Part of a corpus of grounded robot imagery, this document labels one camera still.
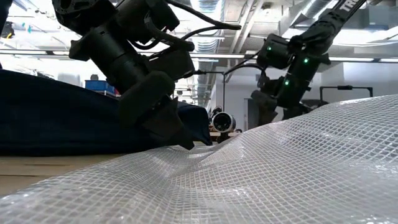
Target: transparent plastic sheet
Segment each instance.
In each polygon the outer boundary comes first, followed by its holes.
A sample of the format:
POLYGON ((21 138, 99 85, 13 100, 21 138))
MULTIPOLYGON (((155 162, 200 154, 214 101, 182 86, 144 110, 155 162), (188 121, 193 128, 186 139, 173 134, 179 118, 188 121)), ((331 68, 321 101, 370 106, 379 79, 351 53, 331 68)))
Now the transparent plastic sheet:
POLYGON ((0 223, 398 223, 398 96, 215 147, 130 154, 0 199, 0 223))

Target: dark blue fabric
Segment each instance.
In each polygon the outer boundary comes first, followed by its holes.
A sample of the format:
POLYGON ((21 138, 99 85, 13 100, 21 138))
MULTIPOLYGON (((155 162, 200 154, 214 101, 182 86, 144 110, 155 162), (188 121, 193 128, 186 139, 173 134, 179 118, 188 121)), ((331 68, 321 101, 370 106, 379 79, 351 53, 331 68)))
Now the dark blue fabric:
MULTIPOLYGON (((140 127, 122 128, 118 101, 67 83, 0 70, 0 156, 140 152, 162 146, 140 127)), ((211 144, 204 108, 180 103, 194 140, 211 144)))

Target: reinforced plastic tarp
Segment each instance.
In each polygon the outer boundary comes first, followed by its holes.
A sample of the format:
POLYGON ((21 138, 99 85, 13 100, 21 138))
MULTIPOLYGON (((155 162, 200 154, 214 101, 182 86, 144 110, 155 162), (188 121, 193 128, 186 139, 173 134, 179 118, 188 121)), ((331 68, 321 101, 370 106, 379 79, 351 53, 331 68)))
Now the reinforced plastic tarp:
POLYGON ((398 223, 398 96, 162 147, 0 199, 0 223, 398 223))

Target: cable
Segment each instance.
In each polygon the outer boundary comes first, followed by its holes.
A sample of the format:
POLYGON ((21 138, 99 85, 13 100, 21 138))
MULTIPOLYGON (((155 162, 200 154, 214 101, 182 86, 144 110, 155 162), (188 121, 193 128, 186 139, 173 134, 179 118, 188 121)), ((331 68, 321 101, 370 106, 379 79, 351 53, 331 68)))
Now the cable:
POLYGON ((151 34, 156 39, 159 39, 162 43, 165 43, 172 47, 176 47, 178 49, 184 49, 189 52, 195 50, 195 45, 192 42, 179 39, 178 37, 166 34, 165 32, 159 30, 153 23, 152 19, 150 18, 149 12, 145 16, 144 23, 147 30, 149 30, 149 32, 151 32, 151 34))
MULTIPOLYGON (((205 28, 201 28, 201 29, 197 29, 197 30, 194 30, 192 32, 189 32, 185 36, 181 37, 181 39, 182 40, 187 40, 188 38, 190 38, 190 37, 192 37, 194 35, 197 35, 197 34, 199 34, 201 32, 206 32, 206 31, 210 31, 210 30, 218 30, 218 29, 228 29, 228 28, 218 27, 218 26, 205 27, 205 28)), ((175 50, 178 50, 178 48, 176 48, 176 47, 166 48, 164 50, 161 50, 160 52, 152 54, 151 56, 149 56, 149 59, 157 58, 157 57, 159 57, 162 54, 168 54, 168 53, 171 53, 171 52, 173 52, 175 50)))
POLYGON ((240 30, 240 29, 242 29, 242 27, 239 26, 239 25, 232 25, 232 24, 227 24, 227 23, 224 23, 224 22, 216 21, 216 20, 214 20, 214 19, 212 19, 212 18, 210 18, 210 17, 208 17, 208 16, 206 16, 206 15, 204 15, 204 14, 202 14, 202 13, 200 13, 200 12, 194 10, 194 9, 192 9, 191 7, 188 7, 188 6, 186 6, 184 4, 181 4, 179 2, 175 2, 173 0, 166 0, 166 2, 171 4, 171 5, 173 5, 173 6, 175 6, 175 7, 177 7, 177 8, 183 9, 184 11, 187 11, 187 12, 193 14, 194 16, 197 16, 199 19, 202 19, 202 20, 204 20, 204 21, 206 21, 206 22, 208 22, 210 24, 213 24, 214 26, 225 27, 225 29, 231 29, 231 30, 240 30))
POLYGON ((245 65, 234 66, 231 69, 229 69, 227 72, 225 72, 224 75, 227 75, 227 74, 229 74, 229 73, 231 73, 231 72, 233 72, 233 71, 235 71, 235 70, 237 70, 239 68, 256 68, 256 69, 260 70, 261 73, 265 72, 264 71, 265 69, 262 68, 260 65, 255 64, 255 63, 249 63, 249 64, 245 64, 245 65))
POLYGON ((238 63, 238 64, 236 64, 235 66, 233 66, 232 68, 230 68, 229 70, 227 70, 226 72, 224 72, 224 75, 227 75, 227 74, 229 74, 229 73, 231 73, 231 72, 233 72, 233 71, 235 71, 236 69, 238 69, 238 68, 243 68, 243 67, 253 67, 253 66, 256 66, 256 68, 258 68, 258 69, 260 69, 260 70, 265 70, 265 68, 262 68, 260 65, 258 65, 258 64, 248 64, 248 65, 251 65, 251 66, 241 66, 241 65, 243 65, 244 63, 246 63, 247 61, 249 61, 249 60, 252 60, 255 56, 257 56, 258 54, 260 53, 260 51, 258 51, 257 53, 255 53, 254 55, 252 55, 252 56, 250 56, 249 58, 247 58, 246 60, 243 60, 241 63, 238 63))
POLYGON ((154 48, 158 43, 160 43, 159 39, 155 39, 152 43, 150 43, 149 45, 141 45, 138 44, 137 42, 131 42, 131 44, 135 47, 137 47, 140 50, 149 50, 154 48))

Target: wooden surface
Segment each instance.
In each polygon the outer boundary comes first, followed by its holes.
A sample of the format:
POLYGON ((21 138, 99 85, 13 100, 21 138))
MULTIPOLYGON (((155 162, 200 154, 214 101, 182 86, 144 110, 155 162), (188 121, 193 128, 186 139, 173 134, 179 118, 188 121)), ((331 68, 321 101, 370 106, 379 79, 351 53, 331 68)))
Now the wooden surface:
MULTIPOLYGON (((240 133, 228 133, 228 136, 229 137, 233 137, 233 136, 237 136, 237 135, 239 135, 240 133)), ((221 133, 217 133, 217 132, 211 132, 210 133, 210 136, 211 137, 215 137, 215 136, 220 136, 221 135, 221 133)))
POLYGON ((0 195, 121 155, 75 157, 0 157, 0 195))

